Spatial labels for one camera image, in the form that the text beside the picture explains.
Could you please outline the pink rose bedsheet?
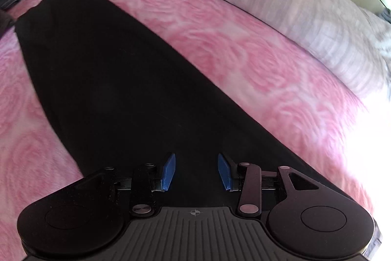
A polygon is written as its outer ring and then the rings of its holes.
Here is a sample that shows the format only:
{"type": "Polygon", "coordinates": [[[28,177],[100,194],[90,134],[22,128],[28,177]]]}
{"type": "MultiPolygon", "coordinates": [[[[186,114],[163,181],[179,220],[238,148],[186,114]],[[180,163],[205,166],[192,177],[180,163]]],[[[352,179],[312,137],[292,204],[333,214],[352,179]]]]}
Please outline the pink rose bedsheet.
{"type": "MultiPolygon", "coordinates": [[[[21,0],[19,17],[42,0],[21,0]]],[[[263,22],[222,0],[110,0],[179,50],[251,117],[329,181],[372,210],[348,167],[348,134],[362,103],[323,64],[263,22]]],[[[50,127],[13,31],[1,39],[1,259],[25,257],[19,213],[80,178],[50,127]]]]}

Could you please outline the black trousers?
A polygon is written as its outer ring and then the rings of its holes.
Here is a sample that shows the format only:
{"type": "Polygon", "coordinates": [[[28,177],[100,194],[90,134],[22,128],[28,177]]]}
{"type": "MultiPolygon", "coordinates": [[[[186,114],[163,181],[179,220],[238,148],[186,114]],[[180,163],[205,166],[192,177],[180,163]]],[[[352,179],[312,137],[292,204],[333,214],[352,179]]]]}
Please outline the black trousers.
{"type": "Polygon", "coordinates": [[[109,0],[42,0],[15,32],[44,112],[84,181],[72,191],[99,205],[105,174],[135,175],[176,155],[160,205],[235,205],[219,154],[266,171],[287,165],[337,186],[273,137],[179,52],[109,0]]]}

